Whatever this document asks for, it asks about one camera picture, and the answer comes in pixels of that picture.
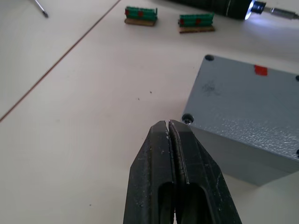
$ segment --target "screwdriver tip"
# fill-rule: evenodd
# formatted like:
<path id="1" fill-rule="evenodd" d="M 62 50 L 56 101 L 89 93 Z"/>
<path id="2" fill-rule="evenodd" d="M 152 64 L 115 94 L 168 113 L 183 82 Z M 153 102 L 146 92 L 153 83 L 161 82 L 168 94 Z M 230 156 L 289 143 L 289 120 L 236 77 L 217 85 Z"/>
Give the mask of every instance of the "screwdriver tip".
<path id="1" fill-rule="evenodd" d="M 45 11 L 43 11 L 43 15 L 44 15 L 46 18 L 49 17 L 49 15 L 48 15 Z"/>

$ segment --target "screw hole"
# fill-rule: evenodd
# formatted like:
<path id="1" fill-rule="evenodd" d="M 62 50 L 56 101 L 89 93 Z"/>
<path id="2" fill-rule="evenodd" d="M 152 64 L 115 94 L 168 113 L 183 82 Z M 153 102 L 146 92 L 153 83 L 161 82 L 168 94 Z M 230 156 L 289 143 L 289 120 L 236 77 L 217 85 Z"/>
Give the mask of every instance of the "screw hole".
<path id="1" fill-rule="evenodd" d="M 185 113 L 183 116 L 182 116 L 182 121 L 187 124 L 187 125 L 190 125 L 193 123 L 194 121 L 194 117 L 189 114 L 189 113 Z"/>
<path id="2" fill-rule="evenodd" d="M 213 61 L 213 60 L 214 60 L 214 56 L 213 56 L 213 55 L 206 55 L 206 56 L 205 56 L 205 59 L 206 59 L 207 61 Z"/>

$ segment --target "led light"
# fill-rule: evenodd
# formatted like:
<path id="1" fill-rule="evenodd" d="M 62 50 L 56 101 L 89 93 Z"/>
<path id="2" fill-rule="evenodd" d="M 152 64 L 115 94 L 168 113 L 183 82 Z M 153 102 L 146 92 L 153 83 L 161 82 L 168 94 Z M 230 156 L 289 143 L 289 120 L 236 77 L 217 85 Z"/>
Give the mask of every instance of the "led light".
<path id="1" fill-rule="evenodd" d="M 252 0 L 251 4 L 249 5 L 248 11 L 247 11 L 246 16 L 245 16 L 245 20 L 247 20 L 251 15 L 251 9 L 253 7 L 254 2 L 255 2 L 255 0 Z"/>

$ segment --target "green terminal block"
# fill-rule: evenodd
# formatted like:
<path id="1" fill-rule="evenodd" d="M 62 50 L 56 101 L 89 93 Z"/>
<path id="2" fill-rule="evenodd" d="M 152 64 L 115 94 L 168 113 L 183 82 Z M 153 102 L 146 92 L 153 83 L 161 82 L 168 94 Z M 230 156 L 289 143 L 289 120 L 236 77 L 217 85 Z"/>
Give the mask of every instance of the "green terminal block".
<path id="1" fill-rule="evenodd" d="M 190 14 L 180 15 L 178 24 L 179 27 L 208 27 L 213 23 L 213 14 Z"/>
<path id="2" fill-rule="evenodd" d="M 158 9 L 150 8 L 136 8 L 127 6 L 125 15 L 127 19 L 143 20 L 143 21 L 156 21 L 158 19 Z"/>

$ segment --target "wooden base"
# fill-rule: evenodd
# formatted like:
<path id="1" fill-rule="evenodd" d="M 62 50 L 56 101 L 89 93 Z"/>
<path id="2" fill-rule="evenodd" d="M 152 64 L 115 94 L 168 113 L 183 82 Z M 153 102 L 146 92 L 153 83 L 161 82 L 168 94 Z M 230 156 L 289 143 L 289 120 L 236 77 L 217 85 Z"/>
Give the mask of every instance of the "wooden base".
<path id="1" fill-rule="evenodd" d="M 213 26 L 209 27 L 179 27 L 178 28 L 180 34 L 184 33 L 199 33 L 199 32 L 212 32 L 215 31 Z"/>
<path id="2" fill-rule="evenodd" d="M 126 24 L 131 24 L 131 25 L 139 25 L 139 26 L 147 26 L 147 27 L 152 27 L 155 25 L 156 21 L 149 21 L 149 20 L 136 20 L 136 19 L 125 19 Z"/>

